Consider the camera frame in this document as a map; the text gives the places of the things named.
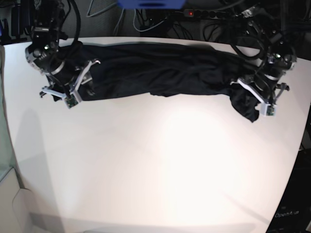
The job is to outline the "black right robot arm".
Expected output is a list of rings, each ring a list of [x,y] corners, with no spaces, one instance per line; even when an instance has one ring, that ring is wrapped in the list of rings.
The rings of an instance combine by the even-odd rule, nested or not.
[[[81,103],[81,91],[93,95],[91,89],[92,77],[90,69],[100,64],[100,60],[88,60],[83,66],[74,62],[75,54],[82,48],[79,35],[81,29],[81,16],[77,4],[68,1],[69,11],[74,11],[76,28],[72,43],[67,47],[59,45],[60,40],[67,40],[63,32],[69,13],[64,10],[61,0],[43,0],[34,19],[31,36],[32,43],[25,50],[28,64],[46,76],[48,85],[43,87],[40,96],[46,94],[53,96],[55,101],[62,100],[68,108]]]

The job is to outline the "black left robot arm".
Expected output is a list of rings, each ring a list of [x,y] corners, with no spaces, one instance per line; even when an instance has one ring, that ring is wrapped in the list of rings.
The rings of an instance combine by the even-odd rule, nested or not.
[[[262,115],[274,116],[277,100],[285,90],[290,89],[286,83],[280,83],[279,80],[295,65],[295,50],[286,41],[283,31],[278,28],[277,20],[260,2],[238,0],[232,9],[240,21],[242,30],[234,32],[231,36],[232,49],[247,61],[261,60],[253,74],[243,75],[236,82],[260,102]],[[255,41],[259,52],[252,56],[244,54],[238,48],[238,42],[242,39]]]

